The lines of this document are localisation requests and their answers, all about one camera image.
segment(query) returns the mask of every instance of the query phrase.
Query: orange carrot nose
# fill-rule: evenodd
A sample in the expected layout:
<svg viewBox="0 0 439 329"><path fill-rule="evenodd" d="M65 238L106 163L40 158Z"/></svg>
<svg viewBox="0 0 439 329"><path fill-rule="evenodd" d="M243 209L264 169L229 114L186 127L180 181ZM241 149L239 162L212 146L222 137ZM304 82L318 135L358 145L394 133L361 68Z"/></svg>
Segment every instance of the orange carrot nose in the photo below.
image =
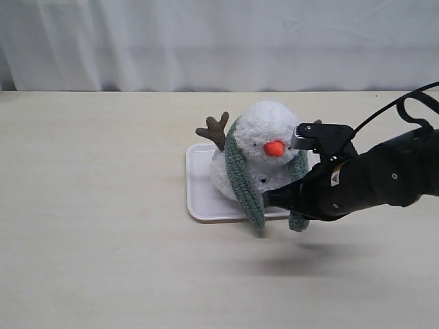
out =
<svg viewBox="0 0 439 329"><path fill-rule="evenodd" d="M269 142L263 146L263 150L268 156L282 156L283 143L279 141Z"/></svg>

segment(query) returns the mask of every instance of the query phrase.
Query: white curtain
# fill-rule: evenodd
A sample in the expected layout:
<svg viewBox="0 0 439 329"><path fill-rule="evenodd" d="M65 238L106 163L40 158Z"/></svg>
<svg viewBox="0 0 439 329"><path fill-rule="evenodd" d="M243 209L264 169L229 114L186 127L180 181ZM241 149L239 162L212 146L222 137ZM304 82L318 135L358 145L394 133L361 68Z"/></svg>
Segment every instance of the white curtain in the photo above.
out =
<svg viewBox="0 0 439 329"><path fill-rule="evenodd" d="M438 50L437 0L0 0L3 89L407 90Z"/></svg>

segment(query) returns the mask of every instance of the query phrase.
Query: white fluffy body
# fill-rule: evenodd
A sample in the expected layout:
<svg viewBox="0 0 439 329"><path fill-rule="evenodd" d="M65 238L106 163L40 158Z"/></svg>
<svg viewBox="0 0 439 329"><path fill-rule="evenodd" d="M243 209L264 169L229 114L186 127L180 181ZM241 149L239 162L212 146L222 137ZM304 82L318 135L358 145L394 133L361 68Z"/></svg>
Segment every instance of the white fluffy body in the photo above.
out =
<svg viewBox="0 0 439 329"><path fill-rule="evenodd" d="M289 149L289 144L294 128L299 123L299 118L289 108L271 100L256 103L239 118L234 137L246 157L248 172L259 192L291 182L286 164L298 155L298 150ZM268 156L265 153L264 145L272 141L284 143L282 156ZM227 176L225 155L220 150L213 155L210 176L222 194L236 200Z"/></svg>

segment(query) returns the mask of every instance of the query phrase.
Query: green knitted scarf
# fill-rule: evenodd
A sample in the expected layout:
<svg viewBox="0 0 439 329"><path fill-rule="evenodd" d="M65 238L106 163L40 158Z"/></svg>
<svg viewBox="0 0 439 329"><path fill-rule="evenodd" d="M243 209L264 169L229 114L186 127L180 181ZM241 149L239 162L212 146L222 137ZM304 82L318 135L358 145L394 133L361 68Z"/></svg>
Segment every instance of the green knitted scarf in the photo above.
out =
<svg viewBox="0 0 439 329"><path fill-rule="evenodd" d="M263 202L248 173L247 160L234 137L238 120L239 118L231 125L226 136L224 152L227 175L233 192L253 228L262 229L265 227ZM299 155L288 163L288 167L292 180L301 179L309 170L307 153L301 150ZM296 232L306 230L309 225L309 220L293 212L289 214L288 222L290 230Z"/></svg>

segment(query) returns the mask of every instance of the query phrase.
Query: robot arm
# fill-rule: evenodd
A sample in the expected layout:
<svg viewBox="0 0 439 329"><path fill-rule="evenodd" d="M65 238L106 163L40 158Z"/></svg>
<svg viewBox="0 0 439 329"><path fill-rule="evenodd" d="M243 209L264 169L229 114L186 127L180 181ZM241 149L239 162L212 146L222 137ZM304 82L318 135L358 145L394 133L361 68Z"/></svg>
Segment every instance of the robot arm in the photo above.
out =
<svg viewBox="0 0 439 329"><path fill-rule="evenodd" d="M320 163L303 179L265 192L265 206L288 209L307 219L335 221L375 206L407 207L422 195L439 196L439 130L424 119L409 116L404 108L407 98L415 98L439 114L439 102L422 91L406 94L393 104L402 119L420 128L380 143L364 154L357 154L352 138L392 103L356 130L347 125L299 125L292 147L313 150L320 155Z"/></svg>

